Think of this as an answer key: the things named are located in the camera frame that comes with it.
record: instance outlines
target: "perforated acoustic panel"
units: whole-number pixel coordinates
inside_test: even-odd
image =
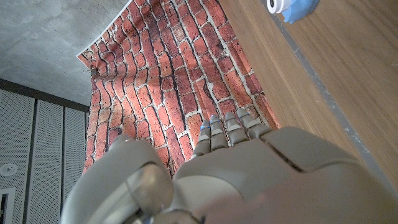
[[[13,224],[22,223],[34,99],[0,90],[0,166],[13,163],[17,173],[0,175],[0,188],[16,188]]]
[[[63,202],[83,172],[85,163],[85,113],[65,108]]]
[[[63,107],[38,101],[27,223],[58,223],[61,202]]]

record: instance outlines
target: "concrete ceiling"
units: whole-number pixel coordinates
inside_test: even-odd
[[[0,78],[89,105],[90,73],[75,55],[128,0],[13,0],[0,5]]]

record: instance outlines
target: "red brick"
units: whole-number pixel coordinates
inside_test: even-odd
[[[202,120],[199,114],[195,114],[187,119],[189,133],[191,135],[194,146],[196,146],[198,143],[201,123]]]
[[[115,58],[119,58],[119,57],[123,56],[123,49],[117,43],[108,44],[108,49],[109,49],[110,52],[114,53],[114,57]]]
[[[172,125],[177,133],[182,133],[184,131],[183,115],[181,114],[176,92],[168,91],[164,93],[164,98],[167,114],[169,115]]]
[[[229,72],[234,67],[229,56],[224,56],[218,59],[218,65],[220,66],[221,71],[224,73]]]
[[[136,62],[137,62],[138,68],[142,68],[142,67],[144,67],[146,65],[143,53],[139,53],[139,54],[136,55]]]
[[[152,50],[152,44],[150,43],[148,30],[144,30],[141,33],[142,48],[144,49],[144,55],[149,65],[149,68],[157,65],[155,53]]]
[[[178,24],[175,27],[173,27],[173,33],[178,43],[185,38],[185,33],[184,30],[182,29],[181,24]]]
[[[105,59],[108,63],[113,62],[114,60],[114,55],[113,53],[106,53],[105,55],[102,56],[103,59]]]
[[[202,55],[207,51],[207,46],[202,37],[200,37],[193,43],[193,47],[195,48],[197,55]]]
[[[227,43],[231,42],[235,38],[235,32],[229,22],[218,28],[218,32],[220,32],[221,38],[223,38],[223,40]]]
[[[130,102],[127,98],[122,100],[123,116],[127,117],[133,114]]]
[[[136,119],[134,116],[128,116],[123,118],[123,134],[127,134],[133,139],[136,138]]]
[[[250,114],[254,119],[256,119],[256,118],[259,117],[259,114],[258,114],[257,110],[256,110],[253,106],[250,106],[250,107],[246,108],[246,111],[248,111],[249,114]]]
[[[170,148],[170,153],[174,165],[174,169],[177,170],[184,162],[184,156],[182,155],[180,144],[178,143],[177,136],[174,133],[174,128],[171,127],[166,130],[167,144]]]
[[[189,13],[187,4],[183,3],[178,7],[178,12],[180,13],[180,17],[183,17]]]
[[[117,27],[117,28],[120,28],[120,27],[122,27],[122,23],[123,23],[123,20],[122,20],[122,17],[118,17],[115,21],[114,21],[114,25]]]
[[[82,54],[77,56],[81,62],[83,62],[88,68],[91,68],[91,64],[88,62],[87,58],[85,58]]]
[[[122,116],[123,116],[122,104],[120,104],[120,101],[118,99],[114,99],[111,118],[109,119],[109,127],[115,128],[116,126],[122,124]]]
[[[114,91],[113,91],[113,87],[112,87],[112,82],[107,82],[107,83],[105,84],[105,89],[108,91],[109,96],[110,96],[111,98],[113,98],[113,97],[114,97]]]
[[[275,116],[274,111],[269,106],[266,96],[258,95],[255,97],[256,103],[259,105],[261,112],[267,120],[268,125],[272,129],[279,129],[280,124]]]
[[[208,9],[214,23],[217,27],[223,25],[226,22],[226,18],[221,8],[220,4],[216,0],[210,0],[205,3],[206,8]]]
[[[129,85],[125,87],[124,91],[126,92],[127,98],[132,104],[132,109],[137,117],[137,120],[141,120],[142,118],[144,118],[144,113],[142,112],[141,105],[138,102],[134,85]]]
[[[199,36],[199,30],[191,14],[184,16],[182,18],[182,22],[185,25],[189,38],[191,38],[191,40],[195,40]]]
[[[130,40],[129,39],[124,40],[121,46],[124,53],[129,52],[129,50],[131,49]]]
[[[201,72],[200,68],[194,68],[193,70],[189,71],[189,76],[190,76],[192,81],[197,80],[202,75],[203,75],[203,73]]]
[[[132,22],[129,19],[126,19],[125,21],[123,21],[122,28],[123,28],[124,33],[128,37],[130,37],[130,35],[132,33],[134,33],[134,31],[135,31],[135,28],[134,28],[134,26],[132,25]]]
[[[141,121],[137,124],[137,138],[143,139],[149,137],[149,127],[146,120]]]
[[[174,83],[173,83],[173,78],[172,77],[165,77],[162,79],[162,90],[173,90],[174,89]]]
[[[184,152],[185,161],[188,161],[193,154],[193,150],[191,146],[191,141],[187,134],[180,137],[180,144],[182,147],[182,151]]]
[[[105,45],[105,43],[103,41],[98,43],[98,48],[99,48],[99,52],[100,53],[105,53],[105,52],[108,51],[107,48],[106,48],[106,45]]]
[[[131,32],[129,35],[130,38],[130,43],[131,43],[131,49],[134,54],[138,53],[138,51],[141,50],[141,41],[139,34],[137,31],[134,29],[134,32]]]
[[[194,15],[203,9],[199,0],[188,0],[188,4]]]
[[[95,85],[98,87],[101,92],[101,107],[107,108],[111,106],[111,98],[109,97],[108,92],[105,90],[104,84],[102,80],[98,80]]]
[[[213,93],[217,100],[229,97],[229,91],[226,89],[223,82],[213,83]]]
[[[114,82],[113,82],[113,88],[115,90],[116,96],[118,96],[119,99],[123,98],[124,92],[123,92],[123,78],[125,77],[125,74],[120,74],[118,75]]]
[[[134,0],[138,6],[143,5],[146,1],[145,0]]]
[[[93,51],[94,55],[96,55],[99,51],[98,46],[96,44],[93,44],[90,48]]]
[[[127,36],[124,34],[124,32],[123,32],[123,30],[122,30],[122,25],[121,25],[121,23],[120,23],[120,26],[118,26],[118,29],[116,30],[116,33],[115,33],[115,35],[114,35],[114,39],[115,39],[115,41],[116,41],[118,44],[120,44],[121,42],[123,42],[123,40],[124,40],[126,37],[127,37]]]
[[[88,168],[90,168],[94,164],[93,158],[90,156],[89,158],[86,159],[85,161],[85,166],[83,168],[83,173],[85,173]]]
[[[188,93],[181,96],[181,103],[184,114],[198,109],[197,103],[195,101],[195,95],[193,93]]]
[[[188,74],[185,68],[180,68],[174,72],[175,81],[177,83],[177,90],[180,96],[190,93],[192,91],[191,83],[189,82]]]
[[[169,156],[169,151],[167,150],[167,147],[162,147],[162,148],[158,149],[156,152],[159,155],[160,160],[163,162],[163,165],[165,167],[168,167],[170,156]]]
[[[98,90],[98,87],[95,85],[95,78],[96,78],[97,76],[99,76],[99,73],[98,73],[98,72],[97,72],[96,75],[94,75],[94,76],[91,78],[91,80],[90,80],[90,82],[91,82],[91,91],[97,91],[97,90]]]
[[[116,68],[116,70],[118,71],[118,76],[119,77],[127,74],[127,68],[126,68],[126,64],[125,63],[119,64],[118,67]]]
[[[198,12],[195,17],[197,18],[199,27],[203,26],[207,22],[207,13],[205,10]]]
[[[125,20],[127,18],[127,16],[129,15],[129,11],[127,8],[125,8],[121,14],[122,19]]]
[[[110,35],[109,35],[109,32],[107,30],[102,35],[102,38],[104,39],[105,42],[107,42],[109,40]]]
[[[124,81],[124,86],[129,86],[129,85],[133,84],[135,79],[136,79],[135,74],[134,75],[127,74],[124,77],[124,80],[123,80]]]
[[[161,106],[158,110],[157,113],[159,115],[160,122],[162,122],[163,127],[167,127],[170,125],[170,120],[169,116],[167,115],[166,109],[164,106]]]
[[[154,46],[156,55],[159,55],[164,51],[162,39],[158,38],[152,45]]]
[[[97,105],[98,103],[100,103],[101,100],[101,94],[100,91],[95,91],[93,93],[93,96],[91,97],[91,105]]]
[[[152,40],[152,42],[154,42],[160,36],[159,28],[157,27],[156,18],[150,13],[147,16],[144,16],[144,21],[148,26],[150,39]]]
[[[218,103],[218,106],[220,107],[221,113],[226,114],[228,112],[233,112],[235,114],[236,108],[233,100],[224,100],[220,103]]]
[[[223,81],[221,79],[220,72],[218,71],[216,67],[216,63],[214,63],[214,60],[212,57],[210,57],[210,54],[206,53],[200,58],[200,63],[205,71],[205,74],[207,76],[207,79],[209,82],[220,82]]]
[[[159,75],[160,75],[159,67],[150,68],[148,71],[148,80],[150,80],[152,78],[158,78]]]
[[[209,98],[210,94],[205,80],[200,80],[193,85],[195,87],[195,94],[202,110],[203,119],[210,120],[212,114],[217,114],[217,110],[214,106],[213,99]]]
[[[126,61],[127,64],[127,74],[135,75],[137,73],[137,67],[136,64],[134,63],[134,57],[132,56],[132,53],[124,55],[124,60]]]
[[[100,110],[98,116],[98,124],[108,121],[110,115],[111,115],[111,109],[103,108],[102,110]]]
[[[114,62],[111,62],[108,64],[108,75],[106,76],[106,78],[104,78],[104,82],[112,80],[115,76],[116,76],[116,64]]]
[[[235,62],[238,64],[238,67],[243,75],[248,74],[251,71],[251,66],[249,64],[246,55],[243,52],[242,47],[239,45],[237,40],[232,41],[228,44],[229,51],[231,52],[232,57],[235,59]]]
[[[182,57],[180,54],[176,55],[173,59],[172,59],[172,66],[174,68],[174,70],[178,69],[179,67],[184,65],[184,61],[182,60]]]
[[[178,48],[177,45],[175,44],[173,35],[172,35],[172,30],[170,28],[167,28],[162,31],[162,38],[164,40],[164,44],[166,45],[166,49],[169,52],[169,54],[174,57],[178,54]]]
[[[147,115],[148,121],[149,121],[149,126],[150,126],[150,131],[152,133],[152,136],[154,137],[154,146],[159,147],[165,144],[165,138],[163,135],[162,128],[160,127],[159,120],[157,119],[155,110],[153,107],[148,107],[145,110],[145,113]]]
[[[172,27],[175,26],[175,25],[177,25],[177,24],[178,24],[178,15],[177,15],[177,13],[175,12],[175,9],[174,9],[173,4],[167,3],[167,4],[164,6],[164,9],[166,10],[166,14],[167,14],[167,17],[169,18],[170,25],[171,25]]]
[[[207,23],[201,28],[201,31],[205,36],[205,39],[207,41],[207,44],[209,45],[211,53],[213,53],[213,55],[216,58],[221,57],[222,53],[224,52],[224,47],[222,46],[220,40],[218,39],[218,36],[213,26],[210,23]]]
[[[128,8],[132,17],[132,23],[137,27],[138,30],[142,30],[145,27],[145,24],[138,7],[133,3],[130,4]]]
[[[108,134],[108,148],[110,147],[110,145],[112,145],[112,143],[114,142],[114,140],[122,133],[122,129],[120,128],[113,128],[109,130],[109,134]]]
[[[141,106],[143,108],[147,107],[148,105],[150,105],[151,100],[149,98],[149,93],[148,93],[148,88],[146,86],[143,86],[142,88],[140,88],[137,92],[137,96],[141,102]]]
[[[148,70],[144,69],[138,72],[136,79],[134,80],[134,85],[136,88],[147,82]]]
[[[167,20],[166,17],[162,17],[158,22],[157,25],[159,25],[159,30],[162,31],[166,29],[167,25],[169,24],[169,21]]]
[[[95,140],[94,136],[87,139],[85,158],[91,157],[92,153],[94,152],[94,140]]]
[[[106,136],[108,132],[108,124],[102,123],[98,126],[97,137],[95,141],[95,160],[100,159],[106,150]]]
[[[97,131],[98,124],[98,110],[91,110],[90,117],[88,118],[87,137],[92,136]]]
[[[238,102],[239,107],[243,107],[252,103],[252,100],[246,93],[242,81],[235,70],[227,73],[225,75],[225,80],[227,85],[229,86],[229,89],[232,91],[233,96]]]
[[[155,106],[159,106],[163,102],[159,77],[149,80],[147,86]]]
[[[151,6],[152,12],[154,13],[156,19],[160,19],[162,16],[164,16],[164,12],[159,1],[151,2]]]
[[[180,50],[182,53],[182,58],[187,64],[187,68],[189,70],[196,68],[198,66],[198,62],[195,56],[193,55],[191,46],[189,46],[189,44],[186,41],[184,41],[180,44]]]
[[[257,79],[256,75],[253,73],[245,77],[246,85],[248,86],[251,94],[261,93],[262,88],[260,86],[259,80]]]

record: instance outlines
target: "black strip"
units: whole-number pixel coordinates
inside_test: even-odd
[[[16,84],[0,78],[0,89],[17,93],[24,96],[29,96],[38,100],[43,100],[49,103],[53,103],[67,108],[75,109],[78,111],[89,112],[90,107],[76,103],[58,96],[54,96],[39,90],[35,90],[20,84]]]
[[[35,106],[33,109],[33,120],[32,120],[32,134],[30,135],[30,150],[29,150],[29,161],[27,164],[27,177],[26,177],[26,189],[25,189],[25,201],[24,201],[24,216],[22,217],[22,223],[26,224],[27,219],[27,204],[29,201],[29,189],[30,189],[30,175],[32,171],[32,160],[33,160],[33,148],[35,143],[35,130],[36,130],[36,119],[37,119],[37,100],[35,100]]]
[[[87,114],[85,113],[85,136],[87,141]]]
[[[63,159],[65,158],[65,107],[63,107],[63,114],[62,114],[62,157],[61,157],[61,210],[60,212],[62,212],[62,205],[63,205],[63,179],[65,178],[64,175],[64,168],[65,168],[65,164],[63,162]]]

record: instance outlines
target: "gray wall trim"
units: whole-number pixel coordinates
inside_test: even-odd
[[[16,84],[7,80],[3,80],[0,78],[0,89],[10,91],[13,93],[17,93],[24,96],[29,96],[31,98],[35,98],[38,100],[46,101],[49,103],[53,103],[55,105],[64,106],[67,108],[72,108],[78,111],[89,112],[90,107],[76,103],[70,100],[66,100],[64,98],[54,96],[39,90],[35,90],[20,84]]]

